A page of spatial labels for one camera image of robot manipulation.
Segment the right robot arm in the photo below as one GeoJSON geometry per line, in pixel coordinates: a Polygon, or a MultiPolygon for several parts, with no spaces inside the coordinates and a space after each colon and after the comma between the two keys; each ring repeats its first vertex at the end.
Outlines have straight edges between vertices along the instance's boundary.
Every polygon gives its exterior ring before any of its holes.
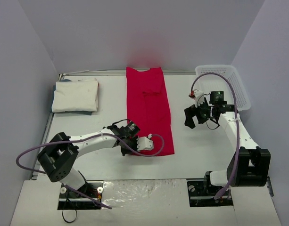
{"type": "Polygon", "coordinates": [[[196,117],[198,124],[214,122],[226,133],[235,150],[227,169],[210,171],[202,183],[205,193],[214,194],[219,187],[260,187],[265,186],[270,167],[271,154],[261,148],[249,135],[234,104],[224,100],[223,91],[212,91],[209,99],[203,91],[195,89],[190,93],[195,103],[184,110],[185,126],[193,129],[196,117]]]}

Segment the red t-shirt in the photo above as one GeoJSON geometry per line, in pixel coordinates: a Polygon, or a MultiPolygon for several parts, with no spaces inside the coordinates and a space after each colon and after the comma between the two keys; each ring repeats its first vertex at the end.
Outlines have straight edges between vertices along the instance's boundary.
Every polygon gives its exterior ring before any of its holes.
{"type": "Polygon", "coordinates": [[[126,80],[127,118],[140,128],[138,135],[162,136],[165,145],[158,156],[174,154],[171,112],[162,69],[150,68],[140,72],[127,67],[126,80]]]}

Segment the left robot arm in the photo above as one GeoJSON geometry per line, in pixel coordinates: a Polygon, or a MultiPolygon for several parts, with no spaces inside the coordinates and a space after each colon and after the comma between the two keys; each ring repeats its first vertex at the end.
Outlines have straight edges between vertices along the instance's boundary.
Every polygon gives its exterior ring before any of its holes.
{"type": "Polygon", "coordinates": [[[125,127],[112,124],[98,132],[76,137],[60,132],[42,149],[37,159],[51,182],[67,185],[76,196],[83,197],[88,192],[88,184],[81,173],[73,168],[75,160],[93,151],[123,146],[117,138],[136,148],[139,131],[140,128],[130,122],[125,127]]]}

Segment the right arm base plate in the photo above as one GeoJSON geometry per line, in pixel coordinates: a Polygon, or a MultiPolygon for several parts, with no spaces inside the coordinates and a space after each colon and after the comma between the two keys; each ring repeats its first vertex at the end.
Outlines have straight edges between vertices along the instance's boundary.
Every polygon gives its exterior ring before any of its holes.
{"type": "Polygon", "coordinates": [[[233,206],[232,197],[226,191],[219,199],[214,199],[221,186],[204,186],[203,179],[187,180],[187,189],[190,207],[221,207],[233,206]]]}

